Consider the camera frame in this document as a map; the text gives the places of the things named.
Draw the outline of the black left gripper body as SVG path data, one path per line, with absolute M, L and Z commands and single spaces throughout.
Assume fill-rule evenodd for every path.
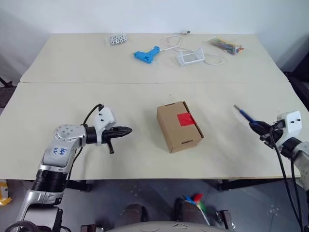
M 106 144 L 108 146 L 110 154 L 114 153 L 111 139 L 120 137 L 121 135 L 120 132 L 121 132 L 120 127 L 112 127 L 111 129 L 105 130 L 102 133 L 102 144 Z

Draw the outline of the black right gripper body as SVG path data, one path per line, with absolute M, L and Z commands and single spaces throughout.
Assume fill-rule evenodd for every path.
M 274 130 L 273 133 L 273 140 L 277 142 L 283 135 L 283 130 Z M 274 147 L 271 139 L 270 139 L 270 129 L 268 130 L 268 134 L 260 136 L 259 138 L 261 141 L 264 141 L 264 144 L 268 147 Z

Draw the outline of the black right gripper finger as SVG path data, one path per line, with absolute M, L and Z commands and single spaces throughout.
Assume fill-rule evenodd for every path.
M 263 122 L 263 121 L 255 121 L 254 123 L 252 123 L 252 129 L 255 130 L 269 130 L 270 129 L 270 125 Z
M 250 126 L 250 128 L 252 129 L 252 123 L 253 122 L 250 122 L 249 123 L 249 126 Z M 265 134 L 268 134 L 268 130 L 255 130 L 255 129 L 252 129 L 255 133 L 257 133 L 258 135 L 260 135 L 260 136 L 263 136 L 263 135 L 265 135 Z

